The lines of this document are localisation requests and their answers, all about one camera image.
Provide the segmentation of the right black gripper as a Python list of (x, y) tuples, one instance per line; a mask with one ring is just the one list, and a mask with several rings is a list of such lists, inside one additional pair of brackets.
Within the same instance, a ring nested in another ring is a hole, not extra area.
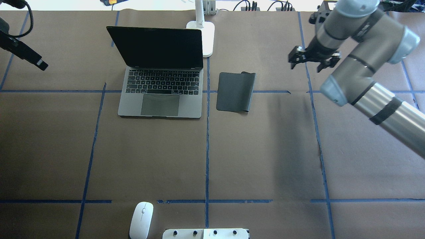
[(331, 53), (317, 53), (312, 50), (306, 50), (301, 46), (295, 46), (288, 54), (288, 62), (291, 64), (291, 69), (299, 63), (318, 62), (317, 72), (321, 72), (328, 67), (334, 68), (341, 59), (339, 50)]

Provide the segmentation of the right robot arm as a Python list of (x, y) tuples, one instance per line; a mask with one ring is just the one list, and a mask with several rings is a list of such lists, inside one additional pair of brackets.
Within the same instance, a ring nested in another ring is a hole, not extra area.
[(291, 68), (318, 62), (317, 72), (335, 67), (320, 91), (339, 106), (351, 104), (419, 156), (424, 157), (424, 114), (373, 79), (385, 64), (396, 64), (420, 37), (379, 9), (378, 0), (339, 0), (333, 10), (314, 13), (315, 36), (295, 46)]

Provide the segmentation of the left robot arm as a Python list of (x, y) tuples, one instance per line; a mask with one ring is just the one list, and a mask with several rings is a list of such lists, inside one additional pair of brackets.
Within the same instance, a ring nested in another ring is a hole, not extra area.
[(28, 35), (34, 26), (34, 18), (32, 9), (27, 3), (26, 0), (2, 0), (1, 4), (5, 3), (17, 9), (23, 9), (24, 7), (28, 8), (29, 18), (30, 18), (30, 27), (27, 32), (19, 34), (19, 35), (11, 35), (9, 34), (10, 26), (9, 24), (1, 18), (0, 23), (0, 46), (2, 49), (7, 50), (8, 52), (18, 56), (20, 59), (27, 60), (29, 63), (35, 65), (40, 70), (44, 71), (47, 69), (48, 64), (42, 60), (41, 55), (36, 53), (33, 49), (31, 49), (28, 45), (24, 44), (18, 38), (24, 37)]

